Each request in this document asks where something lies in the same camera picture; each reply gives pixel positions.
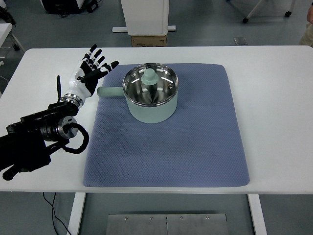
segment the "metal pot rim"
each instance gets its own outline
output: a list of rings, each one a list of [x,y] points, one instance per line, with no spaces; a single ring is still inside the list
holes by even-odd
[[[175,92],[169,96],[168,98],[166,98],[165,100],[163,101],[160,101],[160,102],[157,102],[157,103],[153,103],[153,104],[146,104],[146,103],[141,103],[141,102],[138,102],[136,100],[133,100],[131,99],[127,93],[126,93],[126,89],[125,89],[125,85],[126,85],[126,77],[128,77],[129,75],[131,75],[132,73],[134,73],[135,71],[137,71],[138,69],[140,68],[144,68],[144,67],[148,67],[148,66],[160,66],[160,67],[163,67],[167,70],[169,70],[171,72],[171,74],[174,75],[175,79],[176,79],[176,89],[175,89]],[[139,105],[139,106],[142,106],[142,107],[157,107],[157,106],[160,106],[160,105],[163,105],[163,104],[166,104],[167,102],[171,101],[173,99],[173,97],[175,97],[177,95],[177,92],[178,92],[178,89],[179,89],[179,81],[178,81],[178,77],[176,75],[176,73],[170,68],[168,67],[167,65],[164,65],[164,64],[160,64],[160,63],[145,63],[145,64],[141,64],[141,65],[138,65],[136,67],[134,67],[133,69],[131,69],[124,77],[123,79],[123,84],[122,84],[122,88],[123,88],[123,91],[124,91],[124,95],[125,97],[132,103],[136,104],[136,105]]]

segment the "cardboard box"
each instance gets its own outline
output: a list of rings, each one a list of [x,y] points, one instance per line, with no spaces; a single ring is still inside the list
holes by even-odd
[[[167,35],[132,36],[132,47],[166,47]]]

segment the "textured blue cushion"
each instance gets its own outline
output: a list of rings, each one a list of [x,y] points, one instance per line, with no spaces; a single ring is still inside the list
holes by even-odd
[[[169,119],[142,123],[130,114],[125,97],[99,99],[85,186],[239,187],[249,183],[224,67],[167,65],[179,78],[178,104]],[[121,86],[135,66],[118,66],[105,77],[103,86]]]

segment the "floor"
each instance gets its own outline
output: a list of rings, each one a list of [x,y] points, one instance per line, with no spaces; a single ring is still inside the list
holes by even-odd
[[[243,24],[242,19],[257,2],[171,0],[169,25],[176,25],[177,30],[169,32],[168,46],[235,46],[234,37],[245,37],[247,46],[297,45],[305,31],[306,14],[312,1],[296,1],[292,15],[286,18],[284,15],[290,9],[291,0],[266,0],[249,22]],[[131,47],[128,34],[111,32],[113,26],[126,26],[119,0],[103,0],[93,13],[82,11],[65,18],[46,13],[39,0],[6,0],[5,3],[17,22],[12,32],[26,50],[90,47],[94,43],[99,47]],[[21,58],[22,52],[11,48],[3,59],[0,75],[9,81]],[[6,86],[7,82],[0,77],[1,93]],[[46,197],[53,200],[52,193],[47,193]],[[73,193],[58,193],[55,200],[57,216],[66,225],[73,199]],[[260,195],[260,201],[268,235],[313,233],[313,195]],[[109,213],[148,211],[225,212],[233,215],[232,221],[240,221],[229,222],[231,235],[253,234],[244,195],[217,198],[215,195],[88,194],[85,205],[80,232],[83,235],[105,234]],[[42,193],[0,192],[0,210],[2,235],[56,234],[50,205]],[[56,228],[59,234],[66,234],[59,222],[56,222]]]

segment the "saucepan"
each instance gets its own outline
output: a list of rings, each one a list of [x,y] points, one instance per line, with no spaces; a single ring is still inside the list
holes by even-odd
[[[130,113],[144,123],[158,123],[175,111],[178,78],[168,66],[146,63],[136,66],[124,77],[122,87],[99,87],[98,96],[125,96]]]

